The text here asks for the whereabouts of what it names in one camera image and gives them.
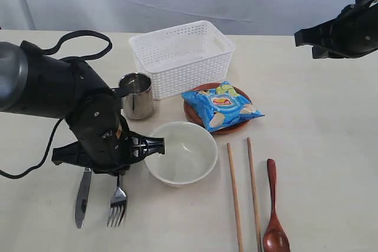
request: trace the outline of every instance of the metal fork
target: metal fork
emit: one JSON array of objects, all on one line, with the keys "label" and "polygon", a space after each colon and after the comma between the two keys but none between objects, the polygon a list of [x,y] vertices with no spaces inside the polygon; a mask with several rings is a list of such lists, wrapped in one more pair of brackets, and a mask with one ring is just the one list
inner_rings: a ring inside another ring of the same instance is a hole
[{"label": "metal fork", "polygon": [[110,200],[109,217],[107,218],[107,227],[118,227],[123,218],[126,217],[126,209],[128,206],[128,196],[122,189],[123,176],[117,176],[117,188]]}]

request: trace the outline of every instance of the chip bag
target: chip bag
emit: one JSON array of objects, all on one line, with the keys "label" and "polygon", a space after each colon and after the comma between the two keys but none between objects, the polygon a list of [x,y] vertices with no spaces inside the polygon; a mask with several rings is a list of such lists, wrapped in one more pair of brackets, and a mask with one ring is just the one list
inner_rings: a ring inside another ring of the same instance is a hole
[{"label": "chip bag", "polygon": [[209,132],[264,116],[227,81],[216,89],[188,91],[182,97],[193,107]]}]

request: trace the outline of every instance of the stainless steel cup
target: stainless steel cup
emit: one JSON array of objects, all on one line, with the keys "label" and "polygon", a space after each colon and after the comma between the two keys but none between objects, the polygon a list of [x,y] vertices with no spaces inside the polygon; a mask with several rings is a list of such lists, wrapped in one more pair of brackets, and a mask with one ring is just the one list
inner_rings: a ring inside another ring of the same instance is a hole
[{"label": "stainless steel cup", "polygon": [[151,78],[143,73],[130,73],[121,78],[119,88],[128,93],[122,98],[123,113],[131,119],[143,119],[154,112]]}]

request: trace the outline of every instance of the table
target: table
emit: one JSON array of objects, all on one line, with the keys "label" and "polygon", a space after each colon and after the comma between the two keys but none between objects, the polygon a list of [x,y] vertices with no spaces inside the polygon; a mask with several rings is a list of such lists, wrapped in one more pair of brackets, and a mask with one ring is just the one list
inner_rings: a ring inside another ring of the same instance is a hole
[{"label": "table", "polygon": [[[64,32],[0,31],[0,41],[52,47]],[[135,71],[128,38],[108,33],[113,50],[90,64],[111,86]],[[246,138],[253,141],[262,230],[269,221],[266,160],[276,160],[278,215],[292,251],[373,251],[378,194],[378,53],[359,60],[313,60],[293,37],[230,36],[236,51],[227,79],[244,90],[266,117],[241,131],[216,136],[219,160],[201,182],[170,188],[143,163],[125,176],[129,195],[124,228],[106,228],[116,180],[95,175],[84,227],[74,223],[83,169],[49,161],[19,180],[0,178],[2,251],[237,251],[226,143],[231,142],[245,251],[257,251]],[[90,54],[106,45],[80,38],[64,43],[57,58]],[[156,102],[145,121],[130,128],[147,135],[185,120],[180,96]],[[0,113],[0,168],[16,174],[41,159],[53,119]],[[62,123],[53,146],[74,141]]]}]

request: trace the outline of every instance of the wooden spoon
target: wooden spoon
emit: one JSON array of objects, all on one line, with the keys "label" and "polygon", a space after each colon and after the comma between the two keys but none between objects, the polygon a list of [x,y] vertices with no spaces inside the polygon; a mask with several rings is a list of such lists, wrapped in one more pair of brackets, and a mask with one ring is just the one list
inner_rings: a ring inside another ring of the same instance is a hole
[{"label": "wooden spoon", "polygon": [[263,245],[265,252],[290,252],[289,240],[279,223],[276,213],[276,163],[273,159],[268,159],[269,185],[271,186],[272,211],[271,220],[265,231]]}]

